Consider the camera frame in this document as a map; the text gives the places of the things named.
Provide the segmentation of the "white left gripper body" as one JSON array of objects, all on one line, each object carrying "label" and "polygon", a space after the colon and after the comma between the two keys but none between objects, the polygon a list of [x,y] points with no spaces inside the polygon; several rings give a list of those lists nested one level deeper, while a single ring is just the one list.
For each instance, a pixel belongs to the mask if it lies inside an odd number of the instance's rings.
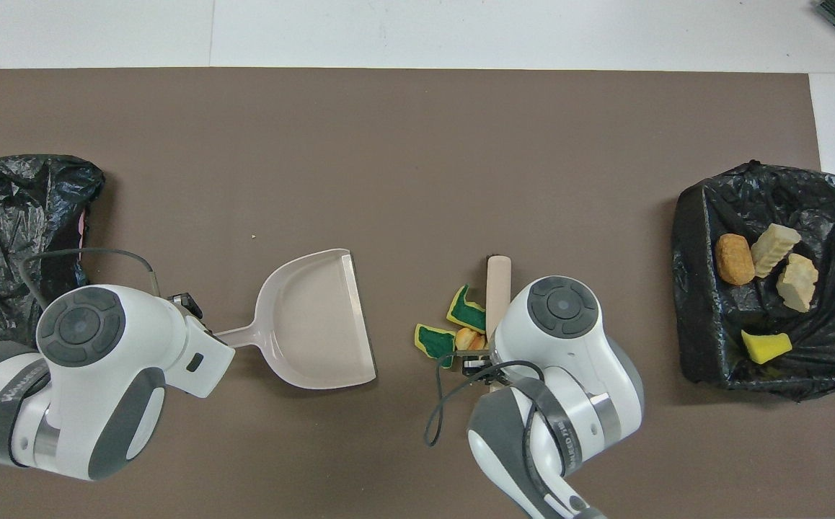
[{"label": "white left gripper body", "polygon": [[169,305],[169,385],[206,398],[222,381],[235,350],[182,306]]}]

